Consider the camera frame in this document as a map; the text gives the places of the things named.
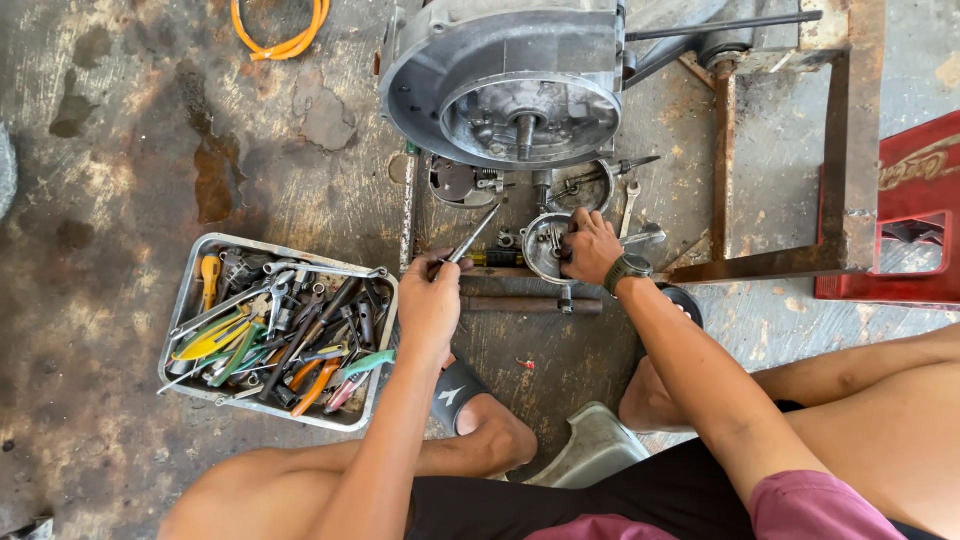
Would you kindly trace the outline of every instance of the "stained floor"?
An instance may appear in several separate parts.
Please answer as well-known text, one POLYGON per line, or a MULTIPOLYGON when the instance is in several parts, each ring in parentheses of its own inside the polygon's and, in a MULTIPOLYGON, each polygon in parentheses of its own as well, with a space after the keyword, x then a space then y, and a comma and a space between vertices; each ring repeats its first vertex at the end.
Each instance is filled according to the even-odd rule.
MULTIPOLYGON (((58 538, 153 538, 179 493, 225 457, 348 438, 158 397, 156 363, 187 254, 204 233, 396 271, 402 187, 388 164, 404 141, 376 114, 372 74, 392 7, 334 2, 306 53, 253 64, 226 0, 5 5, 0 116, 20 190, 0 223, 0 439, 10 441, 0 454, 0 531, 52 512, 58 538)), ((888 2, 884 136, 960 108, 958 8, 888 2)), ((309 17, 305 0, 246 4, 261 44, 309 17)), ((764 37, 769 46, 789 39, 789 29, 764 37)), ((735 253, 812 242, 825 75, 745 82, 735 253)), ((650 254, 662 267, 708 226, 712 95, 672 64, 631 90, 624 110, 619 154, 665 156, 636 173, 637 213, 668 232, 650 254)), ((622 199, 608 212, 615 221, 622 199)), ((467 227, 466 217, 438 215, 422 218, 430 242, 452 242, 467 227)), ((555 292, 481 280, 465 289, 555 292)), ((710 334, 750 370, 957 322, 939 311, 816 302, 810 280, 691 290, 710 334)), ((636 361, 636 338, 609 299, 592 319, 469 314, 463 326, 454 345, 540 439, 521 479, 559 452, 564 419, 580 405, 617 406, 636 361), (526 371, 517 358, 538 367, 526 371)), ((434 424, 430 432, 443 435, 434 424)), ((646 442, 658 451, 676 438, 646 442)))

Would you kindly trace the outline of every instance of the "hand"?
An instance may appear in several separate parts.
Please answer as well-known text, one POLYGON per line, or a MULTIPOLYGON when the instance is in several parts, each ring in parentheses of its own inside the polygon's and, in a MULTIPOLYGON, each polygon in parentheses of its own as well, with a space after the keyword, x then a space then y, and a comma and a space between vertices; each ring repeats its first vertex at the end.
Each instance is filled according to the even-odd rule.
POLYGON ((572 252, 572 261, 561 264, 565 276, 581 282, 602 285, 613 264, 623 255, 623 246, 613 233, 613 224, 600 212, 579 208, 570 217, 570 232, 564 244, 572 252))
POLYGON ((415 259, 400 281, 398 296, 401 345, 416 347, 416 356, 439 362, 438 371, 450 354, 450 339, 460 320, 460 273, 473 267, 471 258, 440 263, 451 254, 453 248, 442 248, 415 259), (431 282, 434 275, 437 280, 431 282))

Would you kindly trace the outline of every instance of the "black sandal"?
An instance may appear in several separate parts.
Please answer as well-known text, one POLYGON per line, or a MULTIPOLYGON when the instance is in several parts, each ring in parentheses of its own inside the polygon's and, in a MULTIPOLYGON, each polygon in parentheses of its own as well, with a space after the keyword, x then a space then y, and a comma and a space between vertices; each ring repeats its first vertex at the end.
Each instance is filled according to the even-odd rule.
POLYGON ((454 354, 457 361, 450 364, 437 380, 433 391, 430 413, 449 430, 457 433, 457 417, 471 398, 492 392, 468 363, 454 354))
MULTIPOLYGON (((663 296, 670 299, 670 302, 682 307, 684 311, 689 313, 690 320, 698 327, 701 329, 704 327, 704 314, 700 310, 700 304, 697 303, 697 299, 693 298, 692 294, 686 292, 685 289, 666 283, 657 283, 657 288, 660 289, 663 296)), ((643 338, 640 337, 636 344, 636 358, 643 359, 644 356, 647 356, 647 348, 643 345, 643 338)))

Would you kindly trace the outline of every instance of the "wristwatch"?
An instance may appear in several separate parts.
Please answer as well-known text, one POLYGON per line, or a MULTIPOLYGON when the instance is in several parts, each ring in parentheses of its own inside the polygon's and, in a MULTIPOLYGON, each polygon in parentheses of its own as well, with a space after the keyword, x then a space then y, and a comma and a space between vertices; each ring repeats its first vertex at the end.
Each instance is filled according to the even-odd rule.
POLYGON ((630 253, 620 256, 613 264, 610 272, 607 272, 607 278, 603 280, 603 286, 616 298, 616 284, 624 278, 649 278, 654 273, 654 267, 647 262, 647 259, 630 253))

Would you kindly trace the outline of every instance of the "black shorts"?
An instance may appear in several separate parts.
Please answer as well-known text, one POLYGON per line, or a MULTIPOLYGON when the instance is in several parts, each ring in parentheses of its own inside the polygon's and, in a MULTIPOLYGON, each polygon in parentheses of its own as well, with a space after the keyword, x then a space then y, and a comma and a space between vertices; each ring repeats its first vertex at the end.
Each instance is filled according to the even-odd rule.
MULTIPOLYGON (((799 404, 778 403, 787 412, 799 404)), ((700 439, 640 461, 584 489, 497 480, 414 479, 414 522, 408 540, 522 540, 582 515, 616 514, 680 540, 756 538, 750 515, 720 464, 700 439)), ((891 520, 909 540, 935 540, 891 520)))

